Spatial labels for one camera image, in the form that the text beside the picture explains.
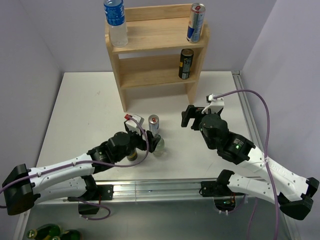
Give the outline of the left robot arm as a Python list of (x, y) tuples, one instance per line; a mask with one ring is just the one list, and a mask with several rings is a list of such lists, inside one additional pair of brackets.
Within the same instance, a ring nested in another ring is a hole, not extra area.
[(104, 172), (139, 149), (153, 153), (160, 137), (146, 131), (147, 139), (136, 132), (117, 132), (113, 137), (71, 160), (45, 167), (14, 167), (2, 183), (8, 215), (14, 216), (35, 204), (68, 198), (96, 200), (99, 189), (94, 174)]

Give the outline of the black can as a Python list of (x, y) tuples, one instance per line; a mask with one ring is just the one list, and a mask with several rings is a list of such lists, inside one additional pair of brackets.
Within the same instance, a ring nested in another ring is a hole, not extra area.
[(185, 48), (181, 50), (180, 60), (179, 60), (179, 72), (178, 76), (186, 80), (190, 77), (191, 67), (194, 58), (194, 51), (190, 48)]
[(138, 158), (137, 149), (134, 148), (126, 158), (127, 158), (130, 162), (135, 161), (135, 160)]

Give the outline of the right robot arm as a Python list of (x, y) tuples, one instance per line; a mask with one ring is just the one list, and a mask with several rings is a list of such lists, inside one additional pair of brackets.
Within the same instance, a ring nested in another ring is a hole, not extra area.
[(314, 177), (305, 178), (286, 169), (244, 136), (231, 132), (220, 113), (205, 112), (203, 107), (189, 105), (181, 113), (181, 126), (200, 131), (207, 147), (216, 150), (222, 159), (247, 169), (261, 180), (244, 177), (224, 169), (215, 181), (203, 181), (203, 197), (222, 197), (232, 193), (251, 195), (279, 206), (285, 215), (302, 221), (313, 206), (312, 197), (320, 182)]

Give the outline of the clear glass bottle front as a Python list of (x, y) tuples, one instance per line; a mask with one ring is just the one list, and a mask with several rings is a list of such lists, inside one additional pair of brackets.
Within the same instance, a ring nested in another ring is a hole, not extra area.
[(153, 155), (156, 157), (159, 157), (165, 151), (165, 141), (164, 141), (163, 137), (160, 136), (159, 134), (156, 134), (155, 137), (157, 138), (158, 143), (153, 151)]

